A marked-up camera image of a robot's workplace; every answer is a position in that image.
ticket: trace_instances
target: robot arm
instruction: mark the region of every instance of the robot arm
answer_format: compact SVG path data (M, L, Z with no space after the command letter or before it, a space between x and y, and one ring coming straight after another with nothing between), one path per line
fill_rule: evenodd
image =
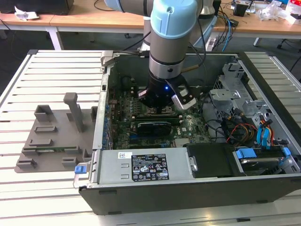
M202 1L105 0L105 3L122 12L150 16L150 75L147 89L138 94L140 101L158 111L173 103L182 110L194 105L196 100L181 70Z

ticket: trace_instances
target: white plastic bag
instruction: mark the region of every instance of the white plastic bag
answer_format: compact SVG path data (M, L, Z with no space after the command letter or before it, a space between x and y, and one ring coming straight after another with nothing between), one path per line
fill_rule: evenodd
M278 21L277 14L282 10L282 8L278 7L275 3L269 4L266 8L260 9L256 12L260 21L263 20L276 20Z

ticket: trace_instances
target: blue cable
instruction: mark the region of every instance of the blue cable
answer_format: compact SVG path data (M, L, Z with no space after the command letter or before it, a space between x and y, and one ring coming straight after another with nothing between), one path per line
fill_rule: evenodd
M222 52L226 49L226 47L228 45L228 41L229 41L229 37L230 37L230 30L231 30L230 20L228 18L226 18L226 19L228 21L228 26L229 26L228 29L229 29L229 31L228 31L228 37L227 37L226 43L224 45L224 48L222 48Z

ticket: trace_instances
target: crumpled paper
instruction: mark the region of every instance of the crumpled paper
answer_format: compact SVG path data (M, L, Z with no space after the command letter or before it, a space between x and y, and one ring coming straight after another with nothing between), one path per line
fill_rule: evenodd
M15 10L16 10L15 15L20 20L27 21L27 20L33 20L39 18L36 12L24 12L22 10L19 10L16 6L15 6Z
M274 19L278 21L278 14L280 14L282 8L278 7L276 3L269 4L266 8L260 9L256 12L261 21Z

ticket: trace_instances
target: screw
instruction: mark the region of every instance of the screw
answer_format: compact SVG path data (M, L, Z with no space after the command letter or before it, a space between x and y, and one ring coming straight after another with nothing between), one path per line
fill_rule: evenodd
M167 8L167 12L168 12L168 13L173 13L173 9L172 9L171 7L168 7L168 8Z
M193 172L197 171L197 166L195 164L191 164L190 167Z

